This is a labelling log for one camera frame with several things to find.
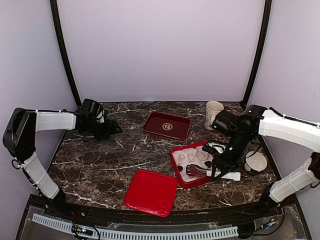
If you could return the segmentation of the red box with liners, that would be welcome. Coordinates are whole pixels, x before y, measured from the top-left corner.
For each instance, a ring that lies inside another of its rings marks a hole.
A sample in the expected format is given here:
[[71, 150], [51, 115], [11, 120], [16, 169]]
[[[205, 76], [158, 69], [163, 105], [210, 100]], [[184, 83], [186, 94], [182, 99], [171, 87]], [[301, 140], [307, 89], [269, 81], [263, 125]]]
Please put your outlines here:
[[[209, 154], [202, 150], [203, 145], [207, 143], [207, 141], [201, 141], [189, 145], [184, 145], [181, 147], [176, 147], [171, 150], [170, 159], [171, 164], [174, 168], [176, 177], [178, 178], [179, 184], [183, 189], [191, 189], [204, 184], [211, 182], [211, 177], [190, 177], [186, 174], [186, 166], [195, 164], [202, 168], [211, 170], [211, 167], [208, 168], [205, 165], [205, 162], [213, 160], [213, 155]], [[204, 159], [198, 159], [197, 153], [201, 152], [206, 155]], [[194, 155], [196, 160], [193, 162], [189, 162], [188, 155]], [[182, 166], [183, 170], [179, 172], [178, 166]]]

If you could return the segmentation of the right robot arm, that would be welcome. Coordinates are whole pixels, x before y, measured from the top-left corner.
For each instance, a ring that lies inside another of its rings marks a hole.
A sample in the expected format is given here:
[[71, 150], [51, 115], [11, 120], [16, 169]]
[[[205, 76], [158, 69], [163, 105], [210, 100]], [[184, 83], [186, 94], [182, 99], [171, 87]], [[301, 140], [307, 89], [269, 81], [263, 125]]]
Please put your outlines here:
[[320, 181], [320, 125], [285, 114], [274, 108], [250, 105], [236, 116], [222, 110], [215, 117], [212, 128], [230, 137], [223, 152], [212, 144], [203, 146], [203, 151], [213, 155], [212, 181], [232, 171], [247, 145], [257, 136], [273, 137], [312, 150], [311, 156], [289, 175], [268, 185], [255, 205], [255, 213], [266, 217], [287, 197]]

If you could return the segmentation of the dark cylinder chocolate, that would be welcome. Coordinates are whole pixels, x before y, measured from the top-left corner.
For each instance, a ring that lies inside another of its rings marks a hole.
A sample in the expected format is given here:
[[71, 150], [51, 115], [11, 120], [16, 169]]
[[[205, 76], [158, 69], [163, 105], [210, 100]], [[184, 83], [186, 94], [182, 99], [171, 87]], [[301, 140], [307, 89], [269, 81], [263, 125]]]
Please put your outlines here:
[[204, 163], [208, 168], [211, 168], [212, 167], [212, 162], [211, 161], [206, 161]]

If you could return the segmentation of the red box lid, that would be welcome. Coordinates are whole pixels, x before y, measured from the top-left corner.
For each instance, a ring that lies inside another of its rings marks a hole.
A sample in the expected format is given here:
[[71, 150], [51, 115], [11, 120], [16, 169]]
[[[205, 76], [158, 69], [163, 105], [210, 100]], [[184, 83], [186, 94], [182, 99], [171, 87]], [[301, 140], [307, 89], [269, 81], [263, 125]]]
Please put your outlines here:
[[138, 170], [125, 194], [124, 204], [142, 213], [165, 218], [173, 208], [178, 179], [154, 171]]

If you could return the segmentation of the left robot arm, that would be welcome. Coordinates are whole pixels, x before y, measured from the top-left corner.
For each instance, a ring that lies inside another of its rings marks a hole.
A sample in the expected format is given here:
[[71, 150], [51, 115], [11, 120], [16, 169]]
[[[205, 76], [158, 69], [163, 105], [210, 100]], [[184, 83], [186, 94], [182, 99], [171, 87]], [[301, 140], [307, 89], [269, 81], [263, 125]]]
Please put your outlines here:
[[3, 134], [3, 145], [17, 168], [38, 188], [51, 203], [51, 210], [60, 218], [71, 213], [66, 203], [66, 195], [50, 177], [38, 156], [37, 139], [39, 132], [77, 130], [91, 134], [96, 140], [108, 139], [123, 130], [114, 119], [107, 117], [105, 109], [96, 112], [87, 110], [37, 110], [17, 107]]

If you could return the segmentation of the metal tongs white handles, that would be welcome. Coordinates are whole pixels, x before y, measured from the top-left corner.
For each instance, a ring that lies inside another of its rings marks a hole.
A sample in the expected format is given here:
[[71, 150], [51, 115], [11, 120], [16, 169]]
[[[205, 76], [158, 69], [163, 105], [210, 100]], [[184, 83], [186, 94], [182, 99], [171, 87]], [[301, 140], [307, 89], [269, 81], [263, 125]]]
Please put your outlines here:
[[[186, 175], [189, 177], [212, 177], [212, 170], [208, 168], [200, 167], [196, 164], [189, 164], [186, 166]], [[222, 179], [240, 181], [241, 173], [240, 172], [228, 172], [225, 175], [221, 176]]]

